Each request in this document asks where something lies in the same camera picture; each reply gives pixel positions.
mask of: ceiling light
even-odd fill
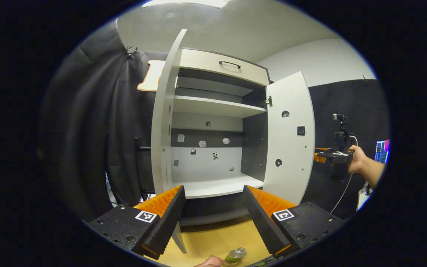
[[[152,0],[152,1],[146,2],[141,7],[150,7],[155,5],[172,4],[172,3],[191,3],[191,4],[200,4],[200,5],[210,6],[210,7],[216,7],[219,9],[224,5],[226,5],[228,1],[230,0]]]

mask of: cabinet shelf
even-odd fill
[[[200,113],[236,118],[245,118],[266,112],[265,108],[258,108],[252,105],[209,98],[196,98],[193,96],[175,96],[174,101],[174,112]]]
[[[238,174],[236,177],[224,179],[212,179],[207,181],[174,182],[173,187],[183,185],[186,199],[197,199],[223,196],[243,191],[245,185],[255,188],[263,186],[263,182],[246,174]]]

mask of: door hinge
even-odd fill
[[[268,97],[268,100],[265,100],[265,105],[273,106],[273,101],[271,100],[271,96]]]

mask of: white wall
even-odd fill
[[[278,52],[258,64],[268,68],[273,82],[302,71],[309,87],[363,79],[363,76],[376,79],[365,59],[342,39],[301,44]]]

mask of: drawer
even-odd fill
[[[221,54],[182,49],[180,67],[224,74],[263,86],[269,85],[268,71],[265,68]]]

